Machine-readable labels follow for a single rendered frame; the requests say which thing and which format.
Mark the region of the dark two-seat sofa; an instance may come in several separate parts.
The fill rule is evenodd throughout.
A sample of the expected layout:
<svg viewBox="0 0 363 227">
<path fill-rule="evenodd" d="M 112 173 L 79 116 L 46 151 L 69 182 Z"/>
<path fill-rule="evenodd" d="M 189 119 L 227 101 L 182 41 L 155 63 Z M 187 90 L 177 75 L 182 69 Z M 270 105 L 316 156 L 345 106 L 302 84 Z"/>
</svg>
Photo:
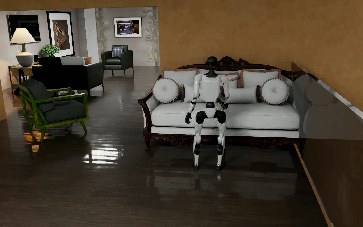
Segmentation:
<svg viewBox="0 0 363 227">
<path fill-rule="evenodd" d="M 104 84 L 101 62 L 63 66 L 60 57 L 40 57 L 39 65 L 32 67 L 33 79 L 42 82 L 47 89 L 70 87 L 87 90 L 90 95 L 92 88 Z"/>
</svg>

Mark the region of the grey sofa cushion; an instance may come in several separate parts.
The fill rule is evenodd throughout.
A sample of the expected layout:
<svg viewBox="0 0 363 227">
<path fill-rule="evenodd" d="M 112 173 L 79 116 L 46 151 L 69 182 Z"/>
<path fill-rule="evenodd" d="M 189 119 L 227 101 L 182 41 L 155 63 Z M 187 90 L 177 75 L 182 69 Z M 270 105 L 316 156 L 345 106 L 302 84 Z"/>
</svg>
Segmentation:
<svg viewBox="0 0 363 227">
<path fill-rule="evenodd" d="M 65 56 L 65 57 L 60 57 L 60 60 L 61 60 L 61 64 L 63 66 L 68 66 L 68 65 L 84 66 L 84 65 L 86 65 L 84 57 Z"/>
</svg>

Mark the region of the white bolster pillow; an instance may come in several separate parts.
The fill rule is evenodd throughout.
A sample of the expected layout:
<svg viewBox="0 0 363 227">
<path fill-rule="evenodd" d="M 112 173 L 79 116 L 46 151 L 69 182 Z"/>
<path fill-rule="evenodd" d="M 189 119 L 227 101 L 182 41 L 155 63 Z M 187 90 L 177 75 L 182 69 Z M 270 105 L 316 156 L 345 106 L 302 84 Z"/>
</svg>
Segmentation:
<svg viewBox="0 0 363 227">
<path fill-rule="evenodd" d="M 194 97 L 194 86 L 193 85 L 180 85 L 181 93 L 180 93 L 180 101 L 190 103 L 192 98 Z"/>
<path fill-rule="evenodd" d="M 258 103 L 261 102 L 261 86 L 252 86 L 249 88 L 230 88 L 229 104 L 242 104 L 242 103 Z"/>
</svg>

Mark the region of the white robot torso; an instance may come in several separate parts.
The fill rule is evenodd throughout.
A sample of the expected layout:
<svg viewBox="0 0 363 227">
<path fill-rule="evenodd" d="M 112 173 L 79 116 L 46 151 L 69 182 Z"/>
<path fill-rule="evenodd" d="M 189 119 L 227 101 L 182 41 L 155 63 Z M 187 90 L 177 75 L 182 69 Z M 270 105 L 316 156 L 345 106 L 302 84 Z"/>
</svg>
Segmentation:
<svg viewBox="0 0 363 227">
<path fill-rule="evenodd" d="M 206 76 L 203 75 L 200 82 L 200 98 L 206 102 L 204 109 L 208 118 L 214 118 L 216 112 L 215 103 L 220 94 L 221 77 L 217 76 Z"/>
</svg>

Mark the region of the white left robot leg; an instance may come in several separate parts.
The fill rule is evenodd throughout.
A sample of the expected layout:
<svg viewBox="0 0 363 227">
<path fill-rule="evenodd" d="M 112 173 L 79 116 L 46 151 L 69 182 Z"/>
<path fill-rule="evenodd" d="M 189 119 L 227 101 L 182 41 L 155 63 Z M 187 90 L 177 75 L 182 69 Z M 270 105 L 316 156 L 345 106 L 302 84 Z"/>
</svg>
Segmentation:
<svg viewBox="0 0 363 227">
<path fill-rule="evenodd" d="M 200 154 L 200 143 L 201 143 L 201 131 L 203 128 L 203 122 L 207 118 L 204 110 L 197 112 L 196 124 L 194 127 L 194 170 L 199 169 L 199 154 Z"/>
</svg>

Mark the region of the white robot leg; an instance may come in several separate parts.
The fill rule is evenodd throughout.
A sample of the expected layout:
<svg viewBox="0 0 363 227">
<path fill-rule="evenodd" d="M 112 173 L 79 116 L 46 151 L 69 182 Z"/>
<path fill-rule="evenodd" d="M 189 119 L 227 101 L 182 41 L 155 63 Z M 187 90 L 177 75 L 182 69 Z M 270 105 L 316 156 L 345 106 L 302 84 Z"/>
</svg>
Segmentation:
<svg viewBox="0 0 363 227">
<path fill-rule="evenodd" d="M 226 113 L 222 110 L 217 110 L 215 111 L 214 117 L 216 117 L 218 120 L 218 128 L 219 128 L 216 170 L 221 170 L 222 169 L 221 162 L 225 152 Z"/>
<path fill-rule="evenodd" d="M 197 112 L 196 124 L 194 127 L 194 170 L 199 169 L 199 154 L 200 154 L 200 143 L 201 143 L 201 131 L 203 128 L 203 122 L 207 118 L 204 110 Z"/>
</svg>

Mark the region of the small white brown-trimmed cushion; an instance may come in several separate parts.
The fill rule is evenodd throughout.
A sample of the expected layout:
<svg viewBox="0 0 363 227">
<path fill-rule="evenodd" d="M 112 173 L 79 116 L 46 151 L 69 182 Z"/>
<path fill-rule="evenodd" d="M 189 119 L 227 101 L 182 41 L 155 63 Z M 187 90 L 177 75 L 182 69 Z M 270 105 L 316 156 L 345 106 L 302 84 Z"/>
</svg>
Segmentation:
<svg viewBox="0 0 363 227">
<path fill-rule="evenodd" d="M 220 75 L 225 75 L 227 77 L 230 89 L 238 88 L 238 80 L 239 80 L 240 72 L 221 73 Z"/>
</svg>

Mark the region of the white right robot leg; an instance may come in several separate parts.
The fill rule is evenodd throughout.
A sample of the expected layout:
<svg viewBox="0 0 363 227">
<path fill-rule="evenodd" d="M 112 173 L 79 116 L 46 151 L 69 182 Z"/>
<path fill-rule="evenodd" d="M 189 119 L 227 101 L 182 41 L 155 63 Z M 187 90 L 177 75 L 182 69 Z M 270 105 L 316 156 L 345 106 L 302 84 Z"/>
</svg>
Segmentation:
<svg viewBox="0 0 363 227">
<path fill-rule="evenodd" d="M 222 169 L 221 162 L 225 152 L 226 113 L 222 110 L 217 110 L 215 111 L 214 117 L 216 117 L 218 120 L 218 128 L 219 128 L 216 170 L 221 170 Z"/>
</svg>

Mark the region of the round white tufted cushion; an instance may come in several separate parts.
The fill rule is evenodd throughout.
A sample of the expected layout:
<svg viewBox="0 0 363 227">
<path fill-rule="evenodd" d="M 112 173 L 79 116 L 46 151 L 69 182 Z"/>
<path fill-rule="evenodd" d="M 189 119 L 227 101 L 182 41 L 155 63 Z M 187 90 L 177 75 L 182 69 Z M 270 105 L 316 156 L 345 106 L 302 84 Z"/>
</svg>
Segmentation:
<svg viewBox="0 0 363 227">
<path fill-rule="evenodd" d="M 179 85 L 170 78 L 159 78 L 153 85 L 152 95 L 159 104 L 169 104 L 177 100 Z"/>
<path fill-rule="evenodd" d="M 280 106 L 290 98 L 289 85 L 280 78 L 266 80 L 261 86 L 262 100 L 269 105 Z"/>
</svg>

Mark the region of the square white brown-trimmed cushion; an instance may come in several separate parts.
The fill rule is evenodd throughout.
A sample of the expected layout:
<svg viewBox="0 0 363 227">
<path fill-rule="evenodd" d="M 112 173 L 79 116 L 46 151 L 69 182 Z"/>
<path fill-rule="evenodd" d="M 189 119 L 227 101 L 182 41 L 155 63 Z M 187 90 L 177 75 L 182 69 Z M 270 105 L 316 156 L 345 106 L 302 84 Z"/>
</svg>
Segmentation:
<svg viewBox="0 0 363 227">
<path fill-rule="evenodd" d="M 281 78 L 281 70 L 243 69 L 239 74 L 238 88 L 261 86 L 266 80 L 272 78 Z"/>
<path fill-rule="evenodd" d="M 199 74 L 198 68 L 187 68 L 187 69 L 164 69 L 162 70 L 162 78 L 170 78 L 174 80 L 178 85 L 193 86 L 195 76 Z"/>
</svg>

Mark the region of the black robot head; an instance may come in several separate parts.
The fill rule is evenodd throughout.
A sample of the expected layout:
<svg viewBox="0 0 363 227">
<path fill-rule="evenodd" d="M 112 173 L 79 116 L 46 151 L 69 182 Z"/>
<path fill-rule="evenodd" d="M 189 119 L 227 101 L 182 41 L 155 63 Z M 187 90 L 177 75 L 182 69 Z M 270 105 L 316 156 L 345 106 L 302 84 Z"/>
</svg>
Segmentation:
<svg viewBox="0 0 363 227">
<path fill-rule="evenodd" d="M 208 57 L 206 65 L 208 65 L 210 67 L 210 69 L 205 74 L 205 76 L 207 76 L 207 77 L 216 77 L 216 76 L 218 76 L 218 74 L 214 70 L 214 68 L 217 65 L 217 58 L 215 56 Z"/>
</svg>

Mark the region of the wide framed photo picture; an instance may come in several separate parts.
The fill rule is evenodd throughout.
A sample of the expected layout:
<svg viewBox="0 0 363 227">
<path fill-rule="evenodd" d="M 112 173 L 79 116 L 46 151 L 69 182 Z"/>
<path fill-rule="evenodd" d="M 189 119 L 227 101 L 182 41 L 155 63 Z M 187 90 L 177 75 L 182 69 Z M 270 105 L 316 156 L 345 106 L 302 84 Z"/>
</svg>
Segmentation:
<svg viewBox="0 0 363 227">
<path fill-rule="evenodd" d="M 116 38 L 141 38 L 142 37 L 142 18 L 114 18 L 114 36 Z"/>
</svg>

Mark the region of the glossy dark table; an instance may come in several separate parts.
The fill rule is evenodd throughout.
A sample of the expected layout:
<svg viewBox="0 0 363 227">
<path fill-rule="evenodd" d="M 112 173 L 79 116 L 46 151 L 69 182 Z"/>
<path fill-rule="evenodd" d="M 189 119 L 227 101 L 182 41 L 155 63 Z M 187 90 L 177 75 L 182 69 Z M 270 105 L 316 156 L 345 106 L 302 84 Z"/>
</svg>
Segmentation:
<svg viewBox="0 0 363 227">
<path fill-rule="evenodd" d="M 363 227 L 363 112 L 291 63 L 300 157 L 330 227 Z"/>
</svg>

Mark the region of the tall framed abstract picture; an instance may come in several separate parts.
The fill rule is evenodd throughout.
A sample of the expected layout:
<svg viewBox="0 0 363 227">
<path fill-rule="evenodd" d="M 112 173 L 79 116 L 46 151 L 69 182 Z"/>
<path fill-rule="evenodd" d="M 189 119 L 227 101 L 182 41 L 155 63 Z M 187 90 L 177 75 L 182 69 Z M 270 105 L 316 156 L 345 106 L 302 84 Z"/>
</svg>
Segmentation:
<svg viewBox="0 0 363 227">
<path fill-rule="evenodd" d="M 72 20 L 70 12 L 47 11 L 50 44 L 60 49 L 55 57 L 74 56 Z"/>
</svg>

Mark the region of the green potted plant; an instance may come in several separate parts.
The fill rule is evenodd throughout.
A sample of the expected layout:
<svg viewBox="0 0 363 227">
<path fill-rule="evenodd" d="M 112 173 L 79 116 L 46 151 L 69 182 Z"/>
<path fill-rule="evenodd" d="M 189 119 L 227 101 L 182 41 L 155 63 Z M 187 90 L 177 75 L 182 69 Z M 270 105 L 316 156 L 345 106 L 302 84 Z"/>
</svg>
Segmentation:
<svg viewBox="0 0 363 227">
<path fill-rule="evenodd" d="M 48 57 L 54 57 L 55 54 L 59 54 L 61 49 L 52 44 L 46 44 L 41 48 L 41 53 L 46 54 Z"/>
</svg>

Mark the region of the wooden side table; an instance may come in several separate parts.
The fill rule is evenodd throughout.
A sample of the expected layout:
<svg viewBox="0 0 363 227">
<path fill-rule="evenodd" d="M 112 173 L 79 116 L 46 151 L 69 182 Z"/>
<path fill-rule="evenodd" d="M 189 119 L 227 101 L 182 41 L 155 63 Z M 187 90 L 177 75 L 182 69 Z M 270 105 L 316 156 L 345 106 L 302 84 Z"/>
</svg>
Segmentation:
<svg viewBox="0 0 363 227">
<path fill-rule="evenodd" d="M 20 89 L 18 88 L 18 84 L 21 84 L 25 80 L 33 79 L 33 66 L 38 67 L 40 65 L 39 63 L 33 63 L 31 66 L 27 67 L 21 66 L 19 64 L 8 66 L 11 88 L 15 96 L 20 95 Z"/>
</svg>

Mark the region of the white table lamp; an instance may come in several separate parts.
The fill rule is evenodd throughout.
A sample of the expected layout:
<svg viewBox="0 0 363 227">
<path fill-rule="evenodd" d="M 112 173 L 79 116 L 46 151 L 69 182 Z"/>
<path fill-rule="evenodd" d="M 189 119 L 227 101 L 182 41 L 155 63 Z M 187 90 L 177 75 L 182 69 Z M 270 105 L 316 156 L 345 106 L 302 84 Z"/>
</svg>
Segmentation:
<svg viewBox="0 0 363 227">
<path fill-rule="evenodd" d="M 21 44 L 22 51 L 16 55 L 18 63 L 21 66 L 27 67 L 31 66 L 34 61 L 34 55 L 26 50 L 25 45 L 27 43 L 35 43 L 35 39 L 29 33 L 26 28 L 17 28 L 10 40 L 11 44 Z"/>
</svg>

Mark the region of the white sofa carved wood frame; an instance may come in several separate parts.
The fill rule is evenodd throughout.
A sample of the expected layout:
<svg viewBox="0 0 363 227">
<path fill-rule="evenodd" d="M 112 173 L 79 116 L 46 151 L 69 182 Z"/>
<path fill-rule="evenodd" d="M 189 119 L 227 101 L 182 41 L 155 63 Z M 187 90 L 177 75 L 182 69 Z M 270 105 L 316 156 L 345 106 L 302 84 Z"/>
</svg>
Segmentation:
<svg viewBox="0 0 363 227">
<path fill-rule="evenodd" d="M 205 75 L 210 67 L 206 64 L 187 65 L 187 68 L 198 68 L 199 74 Z M 214 68 L 220 76 L 221 73 L 241 72 L 243 69 L 279 69 L 270 65 L 248 64 L 237 66 L 239 71 L 220 71 L 217 62 Z M 221 104 L 224 95 L 220 86 L 220 94 L 215 103 L 217 110 L 226 113 L 225 145 L 253 145 L 258 148 L 272 148 L 280 144 L 297 143 L 299 140 L 300 115 L 295 108 L 292 94 L 291 71 L 281 70 L 281 78 L 290 87 L 288 102 L 280 106 L 258 103 L 229 104 L 226 110 L 222 110 Z M 148 96 L 139 99 L 138 102 L 144 112 L 145 127 L 143 130 L 145 150 L 150 150 L 150 140 L 163 139 L 178 146 L 193 144 L 196 114 L 206 107 L 206 102 L 199 97 L 195 108 L 191 113 L 190 124 L 185 123 L 185 116 L 189 111 L 190 103 L 180 101 L 181 88 L 176 101 L 169 104 L 159 104 L 152 95 L 152 89 Z M 206 118 L 201 131 L 201 143 L 209 141 L 218 145 L 218 120 Z"/>
</svg>

